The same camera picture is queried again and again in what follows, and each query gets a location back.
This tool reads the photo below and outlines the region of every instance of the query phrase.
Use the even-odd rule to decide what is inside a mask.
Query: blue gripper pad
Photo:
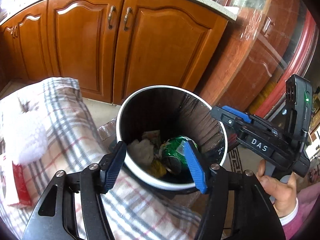
[[[127,152],[127,146],[125,143],[118,143],[116,147],[114,148],[112,154],[114,154],[113,160],[111,161],[111,164],[109,166],[109,169],[106,172],[106,180],[104,184],[104,189],[108,191],[109,189],[112,189],[116,179],[118,177],[118,174],[120,172],[120,169],[124,163],[124,158]]]
[[[183,153],[187,160],[193,181],[196,184],[196,188],[199,189],[202,194],[205,194],[208,190],[206,184],[206,167],[203,167],[201,164],[202,161],[199,159],[201,158],[200,153],[191,140],[185,142]]]
[[[223,106],[222,109],[226,110],[226,111],[228,111],[228,112],[230,112],[230,113],[232,113],[232,114],[234,114],[236,116],[239,116],[245,122],[248,122],[248,123],[252,122],[251,118],[247,114],[245,114],[245,113],[243,113],[243,112],[241,112],[241,111],[239,111],[237,109],[234,109],[234,108],[232,108],[230,106]]]

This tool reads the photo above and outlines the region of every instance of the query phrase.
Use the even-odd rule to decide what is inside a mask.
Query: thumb
[[[286,200],[291,194],[291,189],[275,178],[263,176],[259,181],[265,192],[277,200]]]

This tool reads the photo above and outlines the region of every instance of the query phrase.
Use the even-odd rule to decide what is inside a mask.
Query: plaid blanket
[[[3,120],[25,111],[37,111],[49,141],[46,154],[23,167],[26,186],[35,205],[56,171],[81,171],[90,163],[99,162],[110,150],[102,144],[82,101],[77,80],[49,78],[2,99],[0,140]],[[5,152],[5,134],[2,136],[0,154]],[[80,194],[75,194],[75,200],[79,236],[86,239]],[[122,170],[114,188],[102,195],[102,200],[115,239],[193,239],[200,222],[199,215],[160,200]],[[22,238],[31,213],[32,208],[7,206],[0,186],[0,217],[18,239]]]

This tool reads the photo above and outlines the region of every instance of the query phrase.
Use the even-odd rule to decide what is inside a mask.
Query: cabinet handle
[[[16,37],[18,37],[18,26],[16,25]]]
[[[124,27],[123,27],[123,30],[124,31],[127,31],[129,28],[127,27],[127,21],[128,21],[128,18],[129,18],[129,13],[132,12],[132,8],[131,7],[128,7],[127,8],[127,13],[125,14],[124,16]]]
[[[268,18],[266,19],[266,22],[265,22],[265,24],[264,24],[264,27],[262,28],[262,32],[263,32],[264,34],[267,33],[267,30],[269,29],[270,24],[272,25],[272,22],[271,22],[271,19],[268,17]]]
[[[112,13],[113,13],[113,11],[115,11],[115,10],[116,10],[116,7],[115,7],[114,5],[111,6],[110,12],[109,12],[109,15],[108,15],[109,30],[112,29],[112,25],[110,24],[110,22],[111,22],[111,18],[112,18]]]
[[[16,31],[16,25],[13,27],[13,30],[12,30],[12,32],[11,32],[11,36],[13,37],[13,38],[15,38],[16,37],[16,33],[15,33],[15,31]]]

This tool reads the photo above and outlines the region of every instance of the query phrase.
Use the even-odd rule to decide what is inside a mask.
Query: human hand
[[[266,169],[266,161],[261,160],[256,174],[265,192],[276,200],[273,204],[278,217],[289,215],[296,206],[297,183],[295,174],[292,173],[287,184],[270,176],[263,176]]]

